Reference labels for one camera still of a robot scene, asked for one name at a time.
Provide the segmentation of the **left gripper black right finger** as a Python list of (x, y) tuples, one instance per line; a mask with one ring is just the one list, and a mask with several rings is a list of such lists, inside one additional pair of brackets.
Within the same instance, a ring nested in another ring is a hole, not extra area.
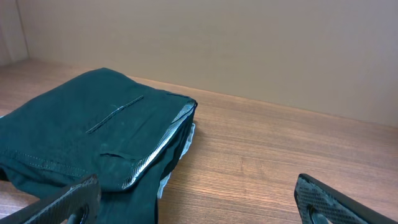
[(294, 198), (302, 223), (397, 224), (308, 174), (299, 174)]

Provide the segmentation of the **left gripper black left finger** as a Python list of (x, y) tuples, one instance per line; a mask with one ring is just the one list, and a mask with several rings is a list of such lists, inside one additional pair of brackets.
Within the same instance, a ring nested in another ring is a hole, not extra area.
[(1, 224), (96, 223), (101, 188), (95, 174), (1, 219)]

